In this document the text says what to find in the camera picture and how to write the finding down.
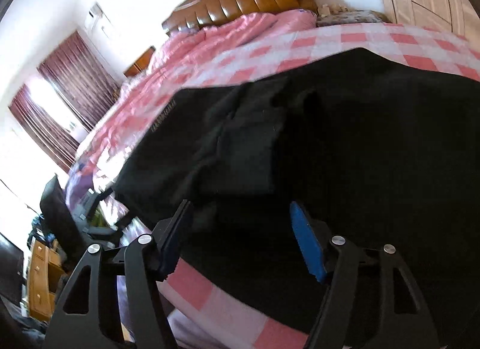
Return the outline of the black sweatpants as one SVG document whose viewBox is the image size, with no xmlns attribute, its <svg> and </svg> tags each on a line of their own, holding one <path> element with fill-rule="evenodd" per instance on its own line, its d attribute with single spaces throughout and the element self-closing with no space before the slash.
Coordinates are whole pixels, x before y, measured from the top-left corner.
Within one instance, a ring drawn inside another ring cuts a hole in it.
<svg viewBox="0 0 480 349">
<path fill-rule="evenodd" d="M 479 83 L 365 49 L 241 85 L 178 91 L 133 150 L 115 197 L 149 227 L 188 200 L 182 258 L 301 332 L 326 287 L 290 206 L 358 247 L 390 243 L 439 342 L 479 309 Z"/>
</svg>

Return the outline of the small wooden drawer cabinet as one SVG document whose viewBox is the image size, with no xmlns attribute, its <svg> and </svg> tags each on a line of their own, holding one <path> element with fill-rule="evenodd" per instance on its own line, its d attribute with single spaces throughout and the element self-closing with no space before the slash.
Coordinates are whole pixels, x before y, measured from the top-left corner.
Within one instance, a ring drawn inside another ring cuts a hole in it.
<svg viewBox="0 0 480 349">
<path fill-rule="evenodd" d="M 34 239 L 28 266 L 28 313 L 40 321 L 48 322 L 55 311 L 55 293 L 64 274 L 60 255 Z"/>
</svg>

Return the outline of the pink quilt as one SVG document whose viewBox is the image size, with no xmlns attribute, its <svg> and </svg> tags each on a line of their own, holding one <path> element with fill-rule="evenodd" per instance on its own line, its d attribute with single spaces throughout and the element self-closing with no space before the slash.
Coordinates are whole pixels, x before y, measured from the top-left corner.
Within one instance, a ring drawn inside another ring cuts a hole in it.
<svg viewBox="0 0 480 349">
<path fill-rule="evenodd" d="M 174 33 L 154 52 L 144 72 L 123 83 L 119 99 L 80 144 L 78 169 L 83 174 L 96 172 L 102 154 L 115 155 L 139 138 L 174 91 L 217 56 L 253 41 L 314 29 L 316 20 L 303 9 L 250 13 L 218 27 Z"/>
</svg>

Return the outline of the pink checkered bed sheet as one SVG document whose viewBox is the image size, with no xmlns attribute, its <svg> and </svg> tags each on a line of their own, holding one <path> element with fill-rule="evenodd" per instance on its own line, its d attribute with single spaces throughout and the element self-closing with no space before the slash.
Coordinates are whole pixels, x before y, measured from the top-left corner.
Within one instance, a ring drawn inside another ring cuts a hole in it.
<svg viewBox="0 0 480 349">
<path fill-rule="evenodd" d="M 465 38 L 411 25 L 346 24 L 239 46 L 217 56 L 174 93 L 188 86 L 203 88 L 256 80 L 359 47 L 412 68 L 479 78 L 479 53 Z M 73 208 L 86 193 L 80 183 L 83 176 L 105 181 L 116 175 L 138 139 L 133 138 L 115 155 L 102 154 L 96 172 L 83 174 L 73 168 L 66 186 L 67 205 Z M 175 308 L 227 347 L 301 348 L 307 341 L 306 334 L 247 306 L 186 262 L 180 262 L 158 289 Z"/>
</svg>

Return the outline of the dark red curtain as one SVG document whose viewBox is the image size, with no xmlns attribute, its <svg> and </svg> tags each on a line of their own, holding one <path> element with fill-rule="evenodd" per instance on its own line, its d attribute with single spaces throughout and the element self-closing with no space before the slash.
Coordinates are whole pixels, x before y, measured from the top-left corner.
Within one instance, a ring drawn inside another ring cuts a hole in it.
<svg viewBox="0 0 480 349">
<path fill-rule="evenodd" d="M 120 93 L 116 79 L 79 32 L 62 41 L 26 79 L 9 110 L 64 172 L 75 162 L 79 133 L 93 130 Z"/>
</svg>

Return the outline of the brown wooden side cabinet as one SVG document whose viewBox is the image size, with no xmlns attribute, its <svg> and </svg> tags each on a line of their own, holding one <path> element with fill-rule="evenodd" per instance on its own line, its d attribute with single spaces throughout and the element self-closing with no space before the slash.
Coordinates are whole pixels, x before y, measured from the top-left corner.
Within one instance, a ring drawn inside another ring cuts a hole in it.
<svg viewBox="0 0 480 349">
<path fill-rule="evenodd" d="M 155 52 L 155 47 L 149 47 L 130 67 L 124 71 L 125 77 L 134 77 L 147 69 L 151 57 Z"/>
</svg>

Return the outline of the white wall air conditioner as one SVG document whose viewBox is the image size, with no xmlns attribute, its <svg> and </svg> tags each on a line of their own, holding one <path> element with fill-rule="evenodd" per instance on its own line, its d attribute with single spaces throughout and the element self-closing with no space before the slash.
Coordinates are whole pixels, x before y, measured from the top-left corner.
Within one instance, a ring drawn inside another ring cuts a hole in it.
<svg viewBox="0 0 480 349">
<path fill-rule="evenodd" d="M 85 19 L 85 26 L 87 29 L 93 29 L 97 24 L 103 29 L 108 24 L 110 24 L 110 20 L 103 11 L 102 7 L 95 2 L 92 7 L 89 8 L 88 14 Z"/>
</svg>

